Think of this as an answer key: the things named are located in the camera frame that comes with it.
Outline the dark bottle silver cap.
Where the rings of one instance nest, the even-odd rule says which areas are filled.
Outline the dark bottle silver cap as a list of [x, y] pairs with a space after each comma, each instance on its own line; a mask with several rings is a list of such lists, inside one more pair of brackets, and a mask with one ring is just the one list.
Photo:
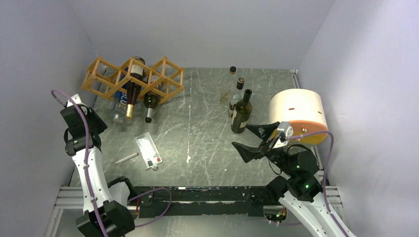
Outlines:
[[146, 123], [151, 123], [152, 122], [152, 115], [153, 115], [153, 110], [158, 106], [160, 101], [160, 97], [158, 94], [155, 94], [154, 92], [147, 92], [144, 95], [144, 106], [147, 108], [146, 111], [146, 117], [145, 117], [145, 122]]

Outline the dark green wine bottle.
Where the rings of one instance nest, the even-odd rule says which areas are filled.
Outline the dark green wine bottle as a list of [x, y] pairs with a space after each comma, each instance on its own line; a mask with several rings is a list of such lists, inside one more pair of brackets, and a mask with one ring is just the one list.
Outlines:
[[231, 123], [231, 130], [234, 133], [243, 133], [248, 124], [252, 112], [251, 96], [252, 90], [246, 89], [242, 100], [236, 103]]

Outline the clear round glass bottle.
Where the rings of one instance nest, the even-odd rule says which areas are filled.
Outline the clear round glass bottle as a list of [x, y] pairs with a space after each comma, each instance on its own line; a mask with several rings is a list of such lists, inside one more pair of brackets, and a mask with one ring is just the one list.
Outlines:
[[221, 90], [220, 90], [220, 97], [219, 102], [223, 106], [228, 106], [229, 101], [229, 90], [232, 86], [236, 73], [237, 68], [235, 66], [231, 66], [229, 68], [229, 73], [223, 78], [222, 84], [221, 84]]

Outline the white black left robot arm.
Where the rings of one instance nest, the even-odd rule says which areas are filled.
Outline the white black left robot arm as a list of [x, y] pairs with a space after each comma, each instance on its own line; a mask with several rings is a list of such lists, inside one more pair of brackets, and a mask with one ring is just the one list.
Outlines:
[[137, 198], [131, 182], [122, 176], [105, 179], [100, 133], [107, 125], [97, 113], [73, 95], [60, 112], [67, 124], [65, 151], [72, 158], [83, 192], [83, 215], [76, 219], [85, 237], [123, 237], [135, 229], [128, 209]]

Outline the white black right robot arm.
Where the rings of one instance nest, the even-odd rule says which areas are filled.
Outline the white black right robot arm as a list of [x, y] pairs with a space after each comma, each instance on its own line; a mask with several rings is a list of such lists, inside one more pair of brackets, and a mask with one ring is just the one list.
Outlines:
[[265, 125], [246, 125], [246, 129], [262, 140], [258, 147], [249, 147], [238, 142], [232, 145], [243, 161], [267, 158], [288, 178], [278, 176], [267, 185], [267, 199], [271, 204], [281, 204], [291, 212], [314, 237], [352, 237], [354, 233], [345, 225], [328, 202], [326, 177], [319, 182], [315, 174], [320, 170], [313, 152], [304, 145], [302, 152], [289, 154], [291, 140], [328, 134], [331, 142], [334, 136], [327, 130], [294, 135], [289, 122]]

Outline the clear whisky bottle black label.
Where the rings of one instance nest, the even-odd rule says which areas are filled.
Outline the clear whisky bottle black label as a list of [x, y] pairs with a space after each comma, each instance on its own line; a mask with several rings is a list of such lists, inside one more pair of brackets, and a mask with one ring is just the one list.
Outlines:
[[235, 105], [243, 97], [243, 88], [244, 88], [245, 79], [238, 78], [236, 84], [230, 88], [228, 91], [229, 94], [229, 104], [228, 104], [228, 115], [229, 117], [233, 116]]

